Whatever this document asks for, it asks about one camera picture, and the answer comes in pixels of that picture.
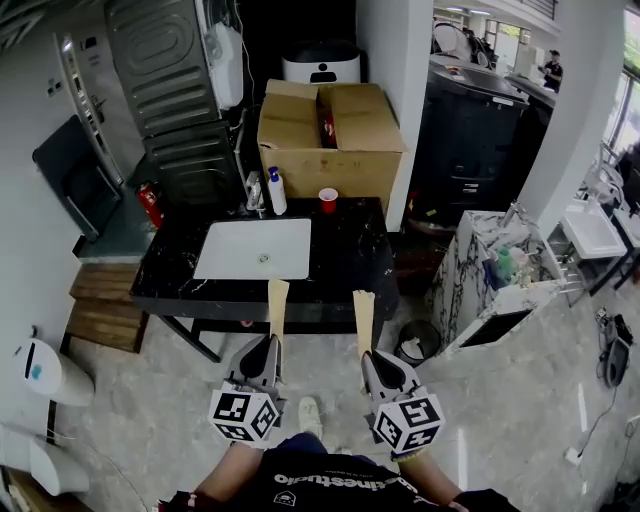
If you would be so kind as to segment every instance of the house logo on shirt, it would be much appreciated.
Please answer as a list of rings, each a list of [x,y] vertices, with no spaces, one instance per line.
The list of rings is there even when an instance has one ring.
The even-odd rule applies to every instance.
[[[273,500],[274,503],[279,503],[280,505],[288,505],[290,507],[296,506],[296,495],[291,491],[283,491],[276,494],[276,497]]]

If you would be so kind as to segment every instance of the red paper cup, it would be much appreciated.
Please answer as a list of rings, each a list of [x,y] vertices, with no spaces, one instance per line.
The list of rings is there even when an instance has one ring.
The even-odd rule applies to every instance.
[[[333,213],[336,211],[336,199],[338,199],[338,191],[334,188],[323,188],[318,194],[322,204],[324,213]]]

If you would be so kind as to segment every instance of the blue sticker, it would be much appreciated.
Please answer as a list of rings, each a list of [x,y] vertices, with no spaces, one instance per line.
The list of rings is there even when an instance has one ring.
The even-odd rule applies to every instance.
[[[33,380],[38,380],[40,378],[41,373],[42,373],[42,366],[37,364],[33,367],[33,370],[31,370],[31,377],[33,378]]]

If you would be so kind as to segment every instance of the blue jeans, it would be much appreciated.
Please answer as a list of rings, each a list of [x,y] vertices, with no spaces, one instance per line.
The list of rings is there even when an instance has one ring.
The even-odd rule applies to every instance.
[[[274,448],[274,450],[293,450],[297,452],[305,452],[305,453],[316,453],[327,455],[327,449],[322,444],[322,441],[318,439],[316,436],[311,434],[310,432],[302,432],[301,434],[296,434],[289,439],[282,441],[278,446]],[[364,455],[354,455],[356,459],[363,460],[368,462],[369,464],[376,465],[368,457]]]

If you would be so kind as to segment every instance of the open cardboard box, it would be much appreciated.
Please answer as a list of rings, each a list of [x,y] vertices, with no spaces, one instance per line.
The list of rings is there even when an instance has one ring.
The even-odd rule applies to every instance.
[[[318,109],[333,116],[337,149],[322,147]],[[287,197],[379,197],[384,212],[406,147],[374,84],[315,86],[269,80],[258,144],[264,172],[278,167]]]

